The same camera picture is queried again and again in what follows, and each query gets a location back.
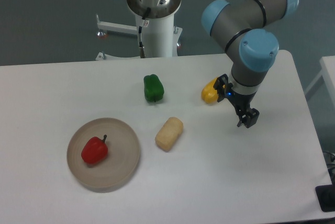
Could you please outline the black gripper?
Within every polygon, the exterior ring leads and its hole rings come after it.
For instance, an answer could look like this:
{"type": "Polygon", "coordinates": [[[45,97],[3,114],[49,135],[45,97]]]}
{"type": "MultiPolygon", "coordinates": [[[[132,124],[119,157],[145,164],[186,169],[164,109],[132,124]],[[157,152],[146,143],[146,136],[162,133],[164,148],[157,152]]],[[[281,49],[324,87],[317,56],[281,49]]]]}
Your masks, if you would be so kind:
{"type": "Polygon", "coordinates": [[[255,96],[255,87],[247,87],[239,84],[234,79],[229,80],[227,74],[218,77],[213,85],[217,92],[217,102],[228,99],[234,106],[239,117],[237,127],[244,125],[250,128],[256,124],[260,112],[255,108],[250,108],[250,103],[255,96]]]}

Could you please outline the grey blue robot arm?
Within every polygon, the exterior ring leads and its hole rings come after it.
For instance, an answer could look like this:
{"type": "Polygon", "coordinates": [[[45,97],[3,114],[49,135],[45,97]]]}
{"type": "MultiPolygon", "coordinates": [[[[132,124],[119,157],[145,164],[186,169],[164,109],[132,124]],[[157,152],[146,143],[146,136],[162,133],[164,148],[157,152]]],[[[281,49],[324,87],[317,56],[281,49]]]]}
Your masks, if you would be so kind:
{"type": "MultiPolygon", "coordinates": [[[[220,45],[233,65],[218,77],[218,101],[227,99],[235,108],[239,125],[253,126],[258,110],[250,103],[279,51],[277,38],[265,26],[296,11],[299,0],[243,0],[237,6],[226,0],[210,3],[202,13],[205,31],[220,45]]],[[[181,0],[127,0],[136,19],[135,34],[142,58],[176,54],[174,15],[181,0]]]]}

